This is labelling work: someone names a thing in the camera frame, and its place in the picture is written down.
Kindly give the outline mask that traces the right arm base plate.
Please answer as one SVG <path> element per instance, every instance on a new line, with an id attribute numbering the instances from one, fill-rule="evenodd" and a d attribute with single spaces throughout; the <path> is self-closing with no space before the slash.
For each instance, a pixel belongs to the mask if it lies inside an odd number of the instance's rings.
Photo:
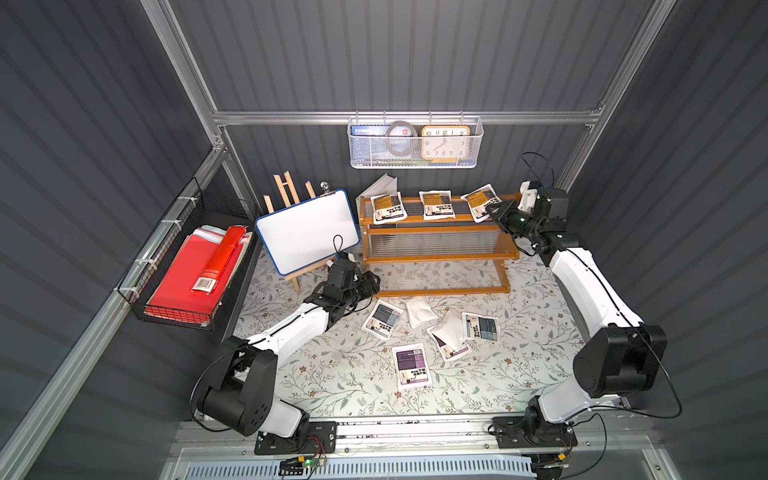
<path id="1" fill-rule="evenodd" d="M 491 419 L 487 432 L 500 449 L 564 448 L 578 445 L 574 431 L 565 424 L 552 424 L 522 415 L 497 416 Z"/>

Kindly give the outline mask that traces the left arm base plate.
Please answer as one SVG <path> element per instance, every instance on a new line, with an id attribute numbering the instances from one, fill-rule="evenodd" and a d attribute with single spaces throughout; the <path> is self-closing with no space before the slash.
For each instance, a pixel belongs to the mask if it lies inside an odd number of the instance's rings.
<path id="1" fill-rule="evenodd" d="M 338 423 L 334 421 L 308 421 L 299 425 L 290 437 L 259 432 L 254 454 L 267 455 L 310 455 L 334 453 L 338 438 Z"/>

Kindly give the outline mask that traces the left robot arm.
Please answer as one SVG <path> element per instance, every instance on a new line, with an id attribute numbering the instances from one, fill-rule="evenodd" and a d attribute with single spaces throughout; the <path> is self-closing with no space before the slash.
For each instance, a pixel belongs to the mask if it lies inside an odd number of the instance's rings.
<path id="1" fill-rule="evenodd" d="M 360 302 L 373 299 L 380 283 L 378 275 L 362 271 L 349 253 L 336 254 L 327 279 L 294 312 L 259 334 L 222 341 L 192 388 L 193 421 L 202 425 L 207 416 L 222 425 L 219 433 L 263 433 L 305 442 L 309 414 L 276 396 L 277 370 L 310 340 L 355 312 Z"/>

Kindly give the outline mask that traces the dark blue coffee bag under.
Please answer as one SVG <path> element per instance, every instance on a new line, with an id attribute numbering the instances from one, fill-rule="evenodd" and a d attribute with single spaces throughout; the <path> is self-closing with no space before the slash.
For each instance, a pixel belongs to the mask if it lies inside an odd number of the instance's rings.
<path id="1" fill-rule="evenodd" d="M 404 313 L 403 309 L 383 300 L 378 300 L 363 323 L 361 330 L 379 340 L 389 340 Z"/>

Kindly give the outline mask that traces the yellow coffee bag top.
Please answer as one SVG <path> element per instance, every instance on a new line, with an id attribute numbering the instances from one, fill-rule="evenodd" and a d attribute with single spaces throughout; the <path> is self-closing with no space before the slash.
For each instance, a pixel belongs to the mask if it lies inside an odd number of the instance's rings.
<path id="1" fill-rule="evenodd" d="M 374 196 L 371 198 L 371 204 L 375 225 L 395 223 L 408 218 L 400 192 Z"/>

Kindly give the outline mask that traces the yellow coffee bag front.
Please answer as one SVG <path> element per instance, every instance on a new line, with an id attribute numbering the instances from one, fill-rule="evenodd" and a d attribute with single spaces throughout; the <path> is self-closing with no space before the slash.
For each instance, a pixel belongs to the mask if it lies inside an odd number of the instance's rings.
<path id="1" fill-rule="evenodd" d="M 460 199 L 467 203 L 470 215 L 475 223 L 481 223 L 489 217 L 487 212 L 489 205 L 502 202 L 491 184 L 486 184 L 472 192 L 464 194 Z"/>

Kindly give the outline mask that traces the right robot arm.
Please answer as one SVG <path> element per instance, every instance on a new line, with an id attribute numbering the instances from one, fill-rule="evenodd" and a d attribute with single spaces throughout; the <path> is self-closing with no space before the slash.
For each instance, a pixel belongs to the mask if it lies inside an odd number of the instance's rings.
<path id="1" fill-rule="evenodd" d="M 528 437 L 567 429 L 593 410 L 616 410 L 618 400 L 651 389 L 667 371 L 664 330 L 647 325 L 602 274 L 585 241 L 567 229 L 569 198 L 559 188 L 524 182 L 517 200 L 491 203 L 486 211 L 501 231 L 529 241 L 554 274 L 583 320 L 587 340 L 572 362 L 572 374 L 536 396 L 526 408 Z"/>

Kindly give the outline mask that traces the yellow coffee bag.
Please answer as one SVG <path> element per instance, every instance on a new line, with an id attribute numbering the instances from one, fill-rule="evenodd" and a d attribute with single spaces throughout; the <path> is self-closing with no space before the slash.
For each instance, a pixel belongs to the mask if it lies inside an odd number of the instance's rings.
<path id="1" fill-rule="evenodd" d="M 371 198 L 371 204 L 375 225 L 395 223 L 408 218 L 400 192 L 374 196 Z"/>
<path id="2" fill-rule="evenodd" d="M 419 197 L 423 205 L 424 221 L 456 218 L 450 190 L 420 191 Z"/>
<path id="3" fill-rule="evenodd" d="M 489 205 L 502 202 L 491 184 L 486 184 L 472 192 L 464 194 L 460 199 L 467 203 L 470 215 L 475 223 L 481 223 L 489 217 L 487 212 Z"/>

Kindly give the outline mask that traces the dark blue coffee bag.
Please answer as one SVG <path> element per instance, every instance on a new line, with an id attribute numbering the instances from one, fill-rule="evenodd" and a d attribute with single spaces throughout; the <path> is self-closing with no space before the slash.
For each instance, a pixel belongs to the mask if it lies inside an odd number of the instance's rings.
<path id="1" fill-rule="evenodd" d="M 486 340 L 497 342 L 499 340 L 500 326 L 495 317 L 463 312 L 464 338 L 467 340 Z"/>

